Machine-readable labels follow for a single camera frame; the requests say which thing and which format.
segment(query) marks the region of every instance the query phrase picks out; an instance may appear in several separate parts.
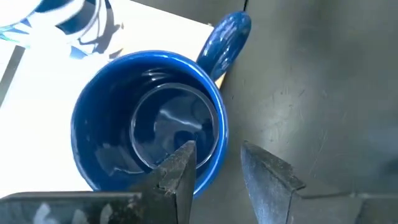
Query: blue mug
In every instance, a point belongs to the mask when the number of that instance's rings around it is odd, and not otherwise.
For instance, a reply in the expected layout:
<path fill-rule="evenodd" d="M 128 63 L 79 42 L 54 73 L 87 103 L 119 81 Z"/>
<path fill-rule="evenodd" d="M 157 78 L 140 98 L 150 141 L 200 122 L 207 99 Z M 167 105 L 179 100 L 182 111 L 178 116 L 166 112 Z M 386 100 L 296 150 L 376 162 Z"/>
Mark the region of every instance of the blue mug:
<path fill-rule="evenodd" d="M 226 154 L 228 121 L 214 81 L 243 48 L 245 12 L 226 16 L 197 62 L 151 50 L 103 67 L 81 92 L 71 121 L 76 166 L 93 190 L 127 190 L 182 144 L 197 147 L 194 197 L 216 177 Z"/>

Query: mug rim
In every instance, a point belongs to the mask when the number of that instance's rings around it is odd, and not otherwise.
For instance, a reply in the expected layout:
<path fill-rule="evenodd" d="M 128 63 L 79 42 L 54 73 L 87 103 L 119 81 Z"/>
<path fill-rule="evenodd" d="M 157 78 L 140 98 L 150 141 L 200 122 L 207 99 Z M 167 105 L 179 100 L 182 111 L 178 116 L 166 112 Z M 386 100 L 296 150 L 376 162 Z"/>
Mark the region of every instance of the mug rim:
<path fill-rule="evenodd" d="M 87 184 L 94 190 L 99 190 L 97 186 L 88 177 L 84 168 L 80 164 L 80 157 L 77 149 L 77 137 L 75 136 L 75 116 L 77 113 L 77 108 L 82 102 L 82 98 L 86 95 L 89 89 L 95 85 L 95 83 L 111 73 L 108 72 L 109 69 L 113 67 L 118 67 L 122 64 L 128 63 L 130 60 L 146 61 L 151 60 L 153 62 L 163 62 L 168 63 L 173 67 L 178 67 L 179 70 L 190 74 L 193 78 L 198 80 L 206 91 L 209 93 L 211 101 L 214 103 L 217 117 L 219 121 L 219 139 L 216 145 L 214 154 L 209 160 L 208 167 L 204 173 L 196 179 L 195 189 L 193 191 L 193 197 L 196 198 L 203 193 L 205 189 L 214 181 L 216 175 L 221 169 L 221 165 L 224 161 L 226 150 L 228 148 L 228 119 L 225 107 L 223 106 L 223 100 L 219 89 L 216 87 L 214 81 L 206 74 L 206 72 L 193 60 L 184 57 L 183 55 L 168 52 L 164 50 L 146 50 L 141 52 L 135 52 L 132 54 L 127 54 L 122 57 L 116 58 L 112 62 L 101 68 L 96 75 L 87 83 L 84 89 L 81 91 L 73 109 L 72 119 L 71 119 L 71 144 L 73 159 L 75 161 L 76 167 L 80 175 L 84 178 Z"/>

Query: scratch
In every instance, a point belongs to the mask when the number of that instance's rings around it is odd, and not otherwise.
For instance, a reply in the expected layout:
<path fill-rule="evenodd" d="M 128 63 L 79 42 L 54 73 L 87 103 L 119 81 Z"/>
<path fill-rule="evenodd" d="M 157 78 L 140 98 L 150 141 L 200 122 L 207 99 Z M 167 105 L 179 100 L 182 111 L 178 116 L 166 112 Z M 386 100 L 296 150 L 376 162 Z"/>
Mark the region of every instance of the scratch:
<path fill-rule="evenodd" d="M 334 220 L 334 221 L 338 221 L 338 223 L 341 223 L 341 220 L 338 218 L 338 217 L 334 217 L 334 216 L 328 216 L 328 218 L 330 219 L 330 220 Z"/>
<path fill-rule="evenodd" d="M 324 98 L 328 97 L 328 93 L 325 90 L 322 90 L 322 95 L 323 95 Z"/>
<path fill-rule="evenodd" d="M 304 122 L 303 113 L 301 112 L 301 109 L 298 111 L 298 114 L 300 115 L 301 121 Z"/>
<path fill-rule="evenodd" d="M 346 122 L 346 117 L 347 117 L 347 111 L 344 112 L 343 117 L 341 117 L 341 122 L 345 123 Z"/>
<path fill-rule="evenodd" d="M 300 94 L 298 94 L 298 97 L 302 96 L 302 95 L 304 94 L 304 92 L 305 92 L 305 90 L 302 90 L 302 91 L 300 92 Z"/>
<path fill-rule="evenodd" d="M 335 159 L 335 158 L 337 158 L 337 157 L 340 157 L 340 156 L 347 156 L 347 155 L 349 155 L 349 154 L 348 154 L 348 153 L 339 153 L 339 154 L 334 155 L 332 158 Z"/>
<path fill-rule="evenodd" d="M 279 141 L 280 136 L 279 136 L 279 126 L 276 127 L 276 140 Z"/>
<path fill-rule="evenodd" d="M 275 108 L 275 96 L 274 96 L 274 94 L 272 94 L 272 105 Z"/>
<path fill-rule="evenodd" d="M 325 133 L 323 133 L 323 139 L 322 139 L 321 147 L 319 148 L 317 157 L 315 158 L 315 161 L 313 162 L 313 164 L 312 164 L 312 166 L 311 166 L 311 169 L 310 169 L 310 172 L 309 172 L 308 174 L 311 174 L 312 171 L 314 170 L 315 165 L 317 164 L 317 162 L 318 162 L 318 160 L 319 160 L 319 156 L 320 156 L 320 154 L 322 153 L 323 147 L 324 147 L 324 145 L 325 145 L 327 139 L 328 139 L 328 130 L 326 130 Z"/>
<path fill-rule="evenodd" d="M 299 52 L 301 52 L 301 53 L 307 52 L 307 49 L 306 49 L 305 47 L 300 47 L 300 48 L 298 48 L 297 50 L 298 50 Z"/>

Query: gray table surface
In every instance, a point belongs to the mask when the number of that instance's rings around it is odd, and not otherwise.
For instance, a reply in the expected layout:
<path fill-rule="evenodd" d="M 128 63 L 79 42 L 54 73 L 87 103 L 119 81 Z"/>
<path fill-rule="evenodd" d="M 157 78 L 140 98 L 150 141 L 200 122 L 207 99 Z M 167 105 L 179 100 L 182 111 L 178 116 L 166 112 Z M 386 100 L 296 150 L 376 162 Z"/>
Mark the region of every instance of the gray table surface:
<path fill-rule="evenodd" d="M 249 0 L 251 36 L 222 87 L 228 156 L 191 223 L 257 222 L 244 139 L 341 190 L 398 191 L 397 9 L 387 0 Z"/>
<path fill-rule="evenodd" d="M 243 10 L 248 0 L 132 0 L 204 24 L 216 24 L 230 12 Z"/>

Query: blue object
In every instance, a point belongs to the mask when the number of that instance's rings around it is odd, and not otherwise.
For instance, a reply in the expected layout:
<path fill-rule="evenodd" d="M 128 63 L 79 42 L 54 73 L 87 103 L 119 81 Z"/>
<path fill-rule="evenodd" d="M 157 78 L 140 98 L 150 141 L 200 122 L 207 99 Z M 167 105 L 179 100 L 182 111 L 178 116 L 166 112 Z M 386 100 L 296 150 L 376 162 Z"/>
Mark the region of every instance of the blue object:
<path fill-rule="evenodd" d="M 214 29 L 197 63 L 152 50 L 117 58 L 96 74 L 71 121 L 76 166 L 93 190 L 126 190 L 191 139 L 197 143 L 194 197 L 208 187 L 228 143 L 227 115 L 212 78 L 228 69 L 250 28 L 249 16 L 236 12 Z"/>

